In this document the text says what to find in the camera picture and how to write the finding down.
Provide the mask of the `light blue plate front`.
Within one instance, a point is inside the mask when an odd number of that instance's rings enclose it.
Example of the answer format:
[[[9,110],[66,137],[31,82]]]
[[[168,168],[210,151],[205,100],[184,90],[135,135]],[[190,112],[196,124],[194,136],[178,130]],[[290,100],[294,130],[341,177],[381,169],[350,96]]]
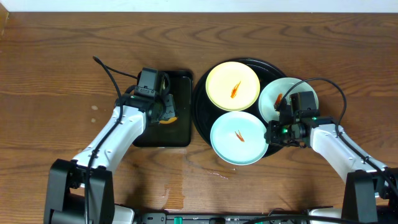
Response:
[[[266,127],[254,115],[234,111],[221,115],[210,131],[211,146],[224,161],[238,166],[253,164],[268,149]]]

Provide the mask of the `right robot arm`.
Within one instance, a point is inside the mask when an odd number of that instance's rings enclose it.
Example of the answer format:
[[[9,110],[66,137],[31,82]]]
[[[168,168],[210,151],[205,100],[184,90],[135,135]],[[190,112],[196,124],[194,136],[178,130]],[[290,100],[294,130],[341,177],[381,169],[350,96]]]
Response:
[[[264,135],[276,146],[303,146],[319,153],[345,182],[344,220],[397,223],[397,169],[361,149],[338,122],[318,110],[281,114]]]

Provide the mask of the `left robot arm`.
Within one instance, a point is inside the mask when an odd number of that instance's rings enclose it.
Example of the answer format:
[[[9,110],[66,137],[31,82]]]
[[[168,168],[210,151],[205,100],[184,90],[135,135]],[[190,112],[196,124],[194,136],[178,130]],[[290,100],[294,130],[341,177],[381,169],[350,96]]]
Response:
[[[72,160],[52,164],[44,223],[133,223],[134,210],[114,202],[114,171],[146,127],[173,118],[175,110],[171,94],[120,96],[97,137]]]

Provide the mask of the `pale green plate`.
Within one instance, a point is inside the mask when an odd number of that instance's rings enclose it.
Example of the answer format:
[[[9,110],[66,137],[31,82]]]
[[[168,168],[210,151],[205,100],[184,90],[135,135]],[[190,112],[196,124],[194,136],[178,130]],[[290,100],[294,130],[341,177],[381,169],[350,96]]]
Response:
[[[271,120],[279,120],[279,112],[276,112],[274,108],[274,103],[277,97],[282,94],[284,95],[292,86],[298,83],[300,79],[298,78],[279,78],[270,82],[266,87],[261,91],[259,96],[259,112],[265,122],[269,122]],[[318,104],[318,96],[315,93],[315,90],[308,83],[301,83],[296,86],[286,97],[287,104],[290,105],[290,95],[293,93],[298,93],[301,91],[312,91],[315,98],[315,104],[317,109],[319,109]]]

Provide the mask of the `green and yellow sponge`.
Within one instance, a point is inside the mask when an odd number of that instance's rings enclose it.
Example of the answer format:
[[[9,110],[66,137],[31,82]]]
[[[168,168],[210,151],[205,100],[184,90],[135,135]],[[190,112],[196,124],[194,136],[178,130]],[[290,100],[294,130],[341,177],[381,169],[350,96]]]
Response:
[[[178,118],[177,118],[176,116],[174,116],[174,117],[169,118],[169,119],[167,119],[167,120],[160,120],[159,123],[160,123],[160,124],[170,124],[170,123],[175,122],[177,119],[178,119]]]

